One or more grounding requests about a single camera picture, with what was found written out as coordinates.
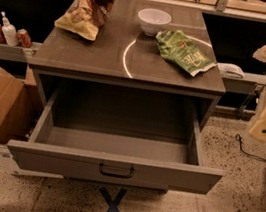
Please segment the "grey low shelf left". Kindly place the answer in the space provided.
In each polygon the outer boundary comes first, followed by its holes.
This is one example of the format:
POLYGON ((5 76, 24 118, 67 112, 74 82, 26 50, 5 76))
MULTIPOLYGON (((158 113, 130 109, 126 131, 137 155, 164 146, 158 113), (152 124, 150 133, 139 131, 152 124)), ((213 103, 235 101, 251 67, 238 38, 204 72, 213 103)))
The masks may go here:
POLYGON ((0 60, 12 62, 26 62, 26 58, 33 56, 34 53, 42 46, 41 43, 34 42, 30 48, 22 46, 9 46, 8 44, 0 43, 0 60))

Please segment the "grey drawer cabinet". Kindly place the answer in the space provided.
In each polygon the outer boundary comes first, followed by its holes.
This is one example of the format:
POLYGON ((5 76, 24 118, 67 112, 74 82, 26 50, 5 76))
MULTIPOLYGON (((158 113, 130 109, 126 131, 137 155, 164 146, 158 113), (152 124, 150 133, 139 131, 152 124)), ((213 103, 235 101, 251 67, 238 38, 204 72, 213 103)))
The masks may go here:
POLYGON ((137 96, 154 102, 173 100, 182 104, 185 112, 194 112, 201 133, 225 92, 222 77, 218 68, 193 77, 165 61, 157 41, 138 26, 137 13, 150 5, 116 0, 94 41, 53 29, 29 59, 44 107, 57 89, 70 97, 89 88, 114 99, 137 96))

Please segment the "blue tape cross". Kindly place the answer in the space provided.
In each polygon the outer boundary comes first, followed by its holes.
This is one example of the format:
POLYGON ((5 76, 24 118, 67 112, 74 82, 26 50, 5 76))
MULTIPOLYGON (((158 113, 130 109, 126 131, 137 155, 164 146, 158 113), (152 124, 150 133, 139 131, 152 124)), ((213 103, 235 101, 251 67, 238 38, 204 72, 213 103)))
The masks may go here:
POLYGON ((121 188, 115 198, 112 198, 110 196, 108 190, 105 187, 102 187, 100 189, 100 193, 103 196, 104 201, 108 205, 108 209, 106 210, 106 212, 121 212, 120 209, 118 208, 118 205, 120 205, 122 199, 127 193, 126 189, 121 188))

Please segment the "green chip bag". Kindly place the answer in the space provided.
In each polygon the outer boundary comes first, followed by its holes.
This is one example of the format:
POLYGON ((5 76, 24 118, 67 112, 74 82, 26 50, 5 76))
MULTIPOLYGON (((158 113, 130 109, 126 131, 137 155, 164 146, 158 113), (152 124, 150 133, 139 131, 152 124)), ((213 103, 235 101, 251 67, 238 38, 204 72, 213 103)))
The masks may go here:
POLYGON ((165 30, 157 33, 156 40, 162 58, 193 77, 216 66, 183 31, 165 30))

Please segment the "white bowl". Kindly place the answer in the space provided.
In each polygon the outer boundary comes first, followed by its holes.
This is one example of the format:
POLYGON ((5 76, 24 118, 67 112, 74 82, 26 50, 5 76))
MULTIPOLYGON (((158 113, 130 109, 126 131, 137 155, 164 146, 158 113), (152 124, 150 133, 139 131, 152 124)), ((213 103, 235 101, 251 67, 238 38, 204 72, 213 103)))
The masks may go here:
POLYGON ((142 9, 138 12, 138 18, 141 30, 148 36, 156 36, 157 32, 162 31, 172 21, 168 12, 156 8, 142 9))

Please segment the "red soda can right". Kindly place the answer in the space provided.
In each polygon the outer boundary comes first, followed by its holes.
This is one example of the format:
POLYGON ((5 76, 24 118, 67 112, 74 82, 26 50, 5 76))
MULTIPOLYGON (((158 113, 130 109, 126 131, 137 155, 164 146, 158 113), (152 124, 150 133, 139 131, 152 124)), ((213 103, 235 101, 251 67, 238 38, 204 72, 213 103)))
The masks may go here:
POLYGON ((26 29, 19 29, 17 36, 23 47, 30 48, 33 45, 32 38, 26 29))

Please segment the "white folded cloth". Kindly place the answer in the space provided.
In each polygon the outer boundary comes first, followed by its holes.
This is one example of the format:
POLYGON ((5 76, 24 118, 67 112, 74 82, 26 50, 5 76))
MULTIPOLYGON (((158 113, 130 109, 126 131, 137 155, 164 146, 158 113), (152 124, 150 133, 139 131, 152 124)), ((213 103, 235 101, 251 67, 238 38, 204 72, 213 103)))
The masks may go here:
POLYGON ((245 74, 241 67, 237 66, 236 64, 231 63, 218 63, 219 70, 224 77, 235 77, 235 78, 243 78, 245 74))

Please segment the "grey low shelf right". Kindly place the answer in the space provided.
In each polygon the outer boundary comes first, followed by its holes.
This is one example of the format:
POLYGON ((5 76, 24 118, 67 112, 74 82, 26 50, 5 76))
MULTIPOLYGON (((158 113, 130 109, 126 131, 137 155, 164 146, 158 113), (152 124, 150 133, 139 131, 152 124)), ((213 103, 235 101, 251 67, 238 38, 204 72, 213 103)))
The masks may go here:
POLYGON ((245 72, 241 77, 223 77, 223 83, 227 92, 249 94, 256 85, 266 86, 266 75, 245 72))

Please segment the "grey top drawer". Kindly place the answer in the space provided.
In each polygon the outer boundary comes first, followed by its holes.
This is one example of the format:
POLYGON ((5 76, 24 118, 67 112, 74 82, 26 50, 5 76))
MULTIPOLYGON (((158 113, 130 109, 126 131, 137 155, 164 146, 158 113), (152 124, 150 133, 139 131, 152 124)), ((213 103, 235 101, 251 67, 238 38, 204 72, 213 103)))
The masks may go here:
POLYGON ((57 89, 31 137, 8 148, 23 170, 205 194, 223 173, 204 166, 196 120, 173 100, 57 89))

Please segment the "yellow brown chip bag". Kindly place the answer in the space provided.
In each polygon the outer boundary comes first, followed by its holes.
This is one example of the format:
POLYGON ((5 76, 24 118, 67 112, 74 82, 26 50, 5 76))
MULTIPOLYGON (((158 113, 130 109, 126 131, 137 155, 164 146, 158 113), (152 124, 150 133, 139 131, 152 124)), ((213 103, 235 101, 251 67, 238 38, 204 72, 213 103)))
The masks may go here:
POLYGON ((110 16, 115 0, 76 0, 61 17, 55 20, 55 27, 94 41, 99 29, 110 16))

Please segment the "grey low shelf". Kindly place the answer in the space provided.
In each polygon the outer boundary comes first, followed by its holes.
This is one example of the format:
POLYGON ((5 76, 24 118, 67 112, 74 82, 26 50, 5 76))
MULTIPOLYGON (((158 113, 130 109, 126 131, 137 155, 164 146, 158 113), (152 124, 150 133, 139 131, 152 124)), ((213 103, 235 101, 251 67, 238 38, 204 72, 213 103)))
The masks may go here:
POLYGON ((256 85, 266 86, 266 75, 245 72, 241 77, 223 77, 223 83, 227 92, 249 94, 256 85))
POLYGON ((33 56, 34 53, 42 46, 41 43, 34 42, 30 48, 22 46, 9 46, 8 44, 0 43, 0 60, 12 62, 26 62, 26 58, 33 56))

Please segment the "brown cardboard box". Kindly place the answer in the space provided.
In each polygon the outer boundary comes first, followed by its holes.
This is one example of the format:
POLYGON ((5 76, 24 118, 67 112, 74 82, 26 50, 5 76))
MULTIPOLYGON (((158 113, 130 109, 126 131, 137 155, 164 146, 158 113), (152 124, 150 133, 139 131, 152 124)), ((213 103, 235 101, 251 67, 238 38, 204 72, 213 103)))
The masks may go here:
POLYGON ((30 69, 25 80, 19 80, 0 68, 0 144, 28 140, 43 108, 37 89, 30 69))

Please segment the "white pump bottle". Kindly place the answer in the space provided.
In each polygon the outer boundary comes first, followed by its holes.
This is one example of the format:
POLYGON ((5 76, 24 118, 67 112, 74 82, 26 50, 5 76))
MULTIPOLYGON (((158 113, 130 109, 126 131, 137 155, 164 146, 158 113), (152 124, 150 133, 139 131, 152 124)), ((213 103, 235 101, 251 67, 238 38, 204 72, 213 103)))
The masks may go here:
POLYGON ((19 45, 19 40, 17 36, 17 31, 15 30, 14 25, 10 23, 8 18, 6 17, 6 13, 4 11, 1 12, 2 15, 2 32, 5 37, 5 40, 9 46, 17 46, 19 45))

